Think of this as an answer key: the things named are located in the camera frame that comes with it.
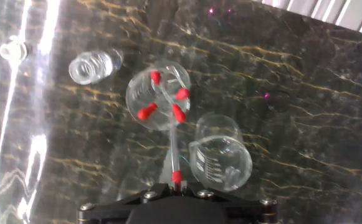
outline black marble surface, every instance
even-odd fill
[[[10,35],[32,51],[0,57],[0,223],[73,223],[158,181],[167,133],[133,120],[125,90],[160,57],[192,79],[186,157],[198,118],[228,115],[254,162],[233,194],[277,198],[281,223],[362,223],[362,34],[241,0],[0,0]],[[126,53],[116,75],[72,81],[77,54],[109,47]]]

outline metal screw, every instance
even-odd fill
[[[146,192],[144,196],[147,199],[151,199],[151,198],[154,198],[155,196],[157,196],[157,193],[156,192]]]
[[[201,198],[208,198],[208,197],[211,197],[213,195],[214,195],[214,193],[211,192],[211,191],[208,191],[208,190],[200,190],[198,192],[198,196],[201,197]]]
[[[260,203],[263,205],[275,205],[278,201],[271,198],[264,198],[260,200]]]
[[[88,202],[88,203],[86,203],[86,204],[81,205],[80,209],[81,209],[82,211],[86,211],[86,210],[93,209],[94,207],[95,207],[94,204]]]

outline glass beaker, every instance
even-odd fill
[[[151,78],[151,72],[159,71],[161,75],[160,86],[155,85]],[[171,101],[177,104],[184,113],[189,111],[190,99],[177,100],[175,95],[181,88],[190,89],[191,81],[187,71],[176,62],[159,60],[152,66],[137,74],[128,84],[126,89],[126,106],[141,125],[153,130],[169,130],[173,106]],[[156,103],[157,109],[147,120],[138,118],[138,112],[146,108],[150,103]]]
[[[208,114],[199,119],[196,141],[189,143],[190,166],[205,187],[231,191],[244,185],[252,161],[236,122],[224,115]]]
[[[108,54],[102,50],[93,50],[79,54],[69,66],[71,78],[78,84],[96,83],[117,72],[123,63],[123,52],[111,50]]]

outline red rubber tip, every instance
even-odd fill
[[[191,93],[188,89],[182,88],[178,90],[178,92],[175,94],[175,97],[177,100],[185,100],[188,99],[191,96]]]
[[[186,115],[185,113],[183,113],[183,111],[181,110],[181,108],[174,104],[173,105],[173,113],[175,115],[175,119],[179,122],[179,123],[183,123],[186,121]]]
[[[142,121],[149,119],[150,115],[157,109],[156,103],[150,103],[148,107],[142,108],[138,111],[138,118]]]
[[[182,181],[182,173],[181,173],[180,170],[176,170],[176,171],[173,172],[172,181],[173,182],[181,182]]]
[[[159,85],[160,84],[160,80],[161,80],[161,75],[159,71],[152,71],[150,73],[150,77],[153,80],[153,82],[155,83],[155,85]]]

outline clear tube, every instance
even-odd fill
[[[177,122],[174,116],[171,116],[171,127],[169,128],[169,142],[171,148],[171,161],[173,165],[173,172],[179,170],[179,151],[178,142],[176,140],[176,125]]]

